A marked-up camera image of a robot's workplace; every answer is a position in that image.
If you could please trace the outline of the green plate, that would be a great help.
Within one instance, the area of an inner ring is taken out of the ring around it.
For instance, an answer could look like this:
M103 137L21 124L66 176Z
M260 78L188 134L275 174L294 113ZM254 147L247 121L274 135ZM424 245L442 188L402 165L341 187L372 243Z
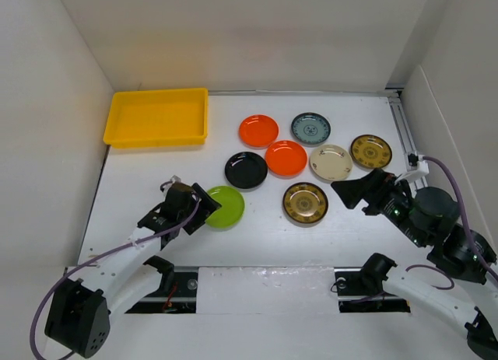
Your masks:
M233 187L217 186L207 191L211 199L221 205L206 220L206 224L216 229L226 229L236 225L245 210L242 194Z

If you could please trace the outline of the black plate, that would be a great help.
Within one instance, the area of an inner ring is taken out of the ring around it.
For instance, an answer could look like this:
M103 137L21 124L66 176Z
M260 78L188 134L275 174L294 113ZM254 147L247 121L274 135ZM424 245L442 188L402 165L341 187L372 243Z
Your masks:
M266 161L254 152L238 152L224 168L225 178L236 188L249 190L260 186L268 175Z

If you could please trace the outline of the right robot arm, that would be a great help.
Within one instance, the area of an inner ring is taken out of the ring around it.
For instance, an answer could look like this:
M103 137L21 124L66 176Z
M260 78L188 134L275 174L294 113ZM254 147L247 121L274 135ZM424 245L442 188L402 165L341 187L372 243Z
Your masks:
M470 230L462 201L435 187L412 193L406 180L382 169L331 187L348 209L365 201L366 215L383 215L417 247L429 247L428 261L458 281L471 302L410 276L381 253L373 253L354 272L354 287L366 299L387 294L415 304L454 329L478 357L495 359L497 254L484 237Z

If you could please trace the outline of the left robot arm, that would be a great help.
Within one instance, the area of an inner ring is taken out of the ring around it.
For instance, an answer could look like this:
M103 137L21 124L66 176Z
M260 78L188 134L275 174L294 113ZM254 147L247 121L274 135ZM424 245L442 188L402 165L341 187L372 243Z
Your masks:
M126 244L69 271L53 292L44 333L72 355L91 358L118 317L151 293L174 287L174 265L159 257L181 230L191 235L222 206L198 184L169 181L164 199L139 220Z

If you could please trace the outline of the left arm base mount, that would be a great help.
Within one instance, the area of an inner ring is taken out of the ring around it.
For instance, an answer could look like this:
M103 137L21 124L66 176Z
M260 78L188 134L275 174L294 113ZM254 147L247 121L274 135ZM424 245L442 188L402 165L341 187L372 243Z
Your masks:
M160 287L134 304L128 314L196 313L198 267L175 267L172 277L163 278Z

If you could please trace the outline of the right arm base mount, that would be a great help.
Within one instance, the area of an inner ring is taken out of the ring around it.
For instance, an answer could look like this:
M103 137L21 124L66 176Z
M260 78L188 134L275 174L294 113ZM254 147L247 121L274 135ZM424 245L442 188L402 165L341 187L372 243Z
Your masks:
M330 287L340 313L411 313L407 301L361 281L359 267L336 267Z

